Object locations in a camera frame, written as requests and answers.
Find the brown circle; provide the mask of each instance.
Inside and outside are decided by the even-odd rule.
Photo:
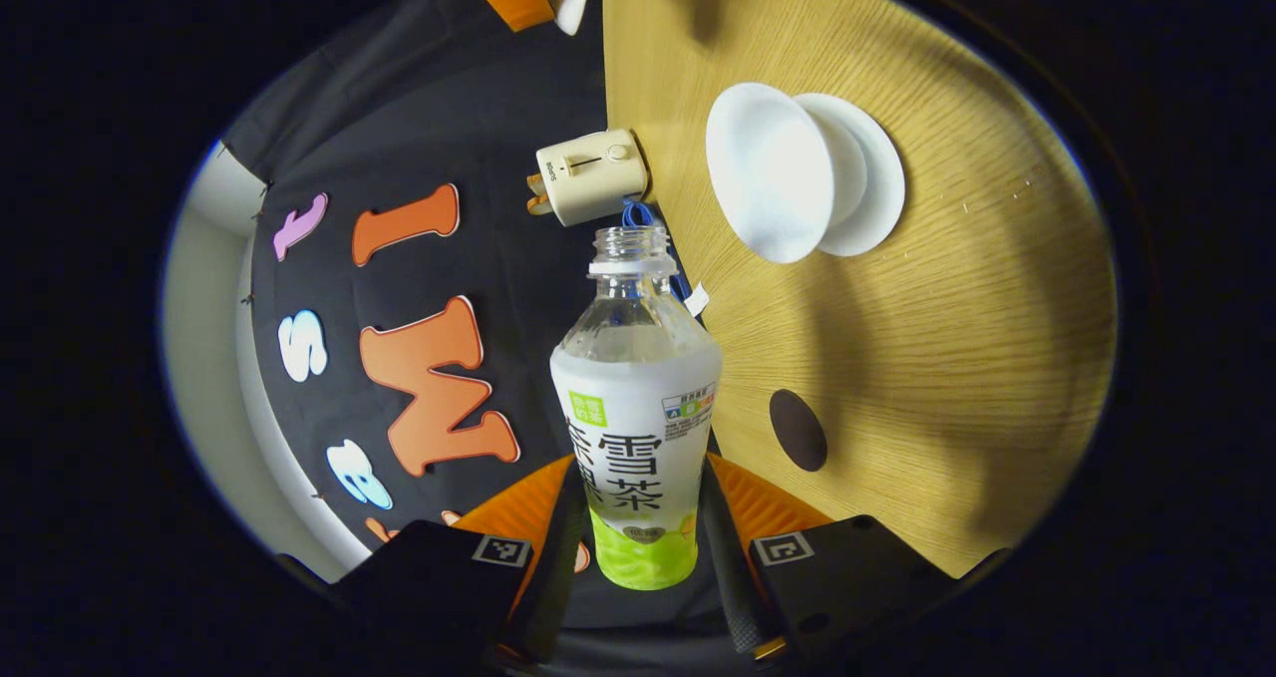
[[[798,468],[814,473],[824,467],[824,460],[828,459],[824,427],[798,394],[789,390],[771,394],[771,427],[775,428],[776,440],[785,449],[785,455]]]

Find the blue cable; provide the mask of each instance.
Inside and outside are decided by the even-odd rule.
[[[625,208],[620,212],[620,224],[625,228],[637,227],[664,227],[665,222],[651,209],[649,205],[643,204],[641,200],[625,199]],[[670,236],[669,240],[669,254],[672,255],[674,263],[678,264],[678,274],[671,277],[670,291],[674,292],[678,300],[688,300],[692,295],[692,283],[686,280],[686,274],[683,272],[683,261],[678,258],[678,250],[674,249],[674,238]]]

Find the plastic bottle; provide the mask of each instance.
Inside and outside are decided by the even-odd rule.
[[[593,303],[550,358],[602,574],[634,590],[695,569],[695,514],[722,349],[670,292],[664,227],[604,228]]]

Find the white wall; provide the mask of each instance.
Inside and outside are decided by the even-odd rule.
[[[219,159],[213,173],[223,176],[209,177],[211,156],[172,236],[161,300],[168,385],[191,450],[245,528],[265,550],[286,551],[330,583],[370,552],[324,501],[310,497],[314,486],[274,421],[251,315],[239,303],[249,291],[246,236],[262,184],[230,162]],[[236,168],[255,185],[235,176]]]

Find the wood grain surface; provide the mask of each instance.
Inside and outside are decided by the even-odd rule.
[[[1108,236],[1067,147],[1002,74],[893,0],[602,0],[610,126],[726,356],[722,454],[835,519],[866,513],[951,575],[1013,546],[1082,458],[1115,342]],[[903,217],[869,254],[753,255],[709,185],[720,92],[764,82],[873,115],[900,150]],[[789,460],[789,388],[829,436]]]

